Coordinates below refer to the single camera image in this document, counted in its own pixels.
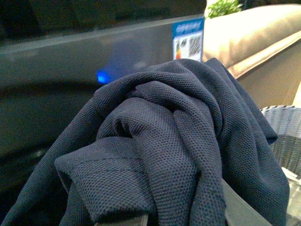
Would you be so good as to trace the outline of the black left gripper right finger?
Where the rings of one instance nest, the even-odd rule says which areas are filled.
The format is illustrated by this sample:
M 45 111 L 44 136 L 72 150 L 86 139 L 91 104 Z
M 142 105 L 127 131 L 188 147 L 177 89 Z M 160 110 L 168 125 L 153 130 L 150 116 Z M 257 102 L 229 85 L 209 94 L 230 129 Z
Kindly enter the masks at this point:
M 222 180 L 226 203 L 225 217 L 229 226 L 271 226 L 254 208 L 245 202 L 227 183 Z

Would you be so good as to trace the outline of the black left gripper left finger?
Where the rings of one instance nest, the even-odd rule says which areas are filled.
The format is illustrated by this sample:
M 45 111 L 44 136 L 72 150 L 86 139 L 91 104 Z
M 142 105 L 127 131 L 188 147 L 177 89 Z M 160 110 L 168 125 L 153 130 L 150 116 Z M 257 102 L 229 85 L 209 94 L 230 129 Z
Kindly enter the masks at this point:
M 147 226 L 147 224 L 148 215 L 142 215 L 128 219 L 118 219 L 112 222 L 95 223 L 95 226 Z

